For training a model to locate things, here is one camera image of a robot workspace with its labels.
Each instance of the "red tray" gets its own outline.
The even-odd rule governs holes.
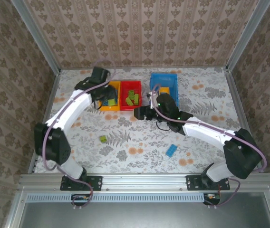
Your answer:
[[[139,94],[139,105],[128,106],[125,99],[129,96],[129,91],[134,90],[135,94]],[[141,106],[141,83],[140,81],[121,81],[120,83],[120,110],[128,111]]]

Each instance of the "mounting plate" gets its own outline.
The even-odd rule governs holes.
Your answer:
[[[102,176],[87,176],[86,183],[92,186],[94,191],[100,191],[102,187]],[[72,181],[70,178],[63,176],[60,185],[61,191],[89,191],[89,187]]]
[[[230,190],[230,185],[228,179],[222,179],[212,186],[206,188],[203,185],[202,177],[200,175],[189,175],[186,176],[187,190],[188,191],[198,191],[198,190],[218,190],[219,186],[221,190]]]

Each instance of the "green lego brick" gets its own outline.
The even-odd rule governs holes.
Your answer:
[[[133,106],[134,105],[133,102],[131,101],[131,99],[129,97],[127,97],[125,99],[125,102],[127,103],[128,106]]]
[[[130,90],[130,91],[129,91],[129,98],[130,98],[131,100],[134,100],[134,90]]]
[[[108,100],[108,106],[114,106],[114,105],[116,105],[116,100],[115,99]]]
[[[102,143],[105,143],[105,142],[107,141],[105,135],[100,136],[100,137],[99,137],[99,140],[100,140]]]
[[[139,104],[139,94],[134,95],[134,104],[138,105]]]

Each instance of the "table surface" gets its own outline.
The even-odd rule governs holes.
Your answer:
[[[145,95],[153,72],[177,73],[181,111],[221,128],[239,129],[223,68],[126,68],[117,69],[113,80],[140,80],[142,105],[148,105]],[[61,71],[51,116],[69,99],[74,86],[90,74],[91,70]],[[159,126],[167,128],[165,123]],[[106,143],[100,142],[102,135],[107,136]],[[136,120],[133,111],[100,112],[92,105],[73,124],[67,139],[73,158],[88,173],[202,172],[210,163],[224,159],[222,151],[204,141],[159,130],[155,120]],[[171,144],[177,150],[169,158],[165,153]],[[34,172],[47,172],[41,157]]]

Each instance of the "blue lego brick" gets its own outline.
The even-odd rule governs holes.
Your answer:
[[[177,149],[177,146],[172,144],[170,148],[167,150],[167,152],[165,153],[165,155],[167,155],[168,157],[172,157],[176,149]]]

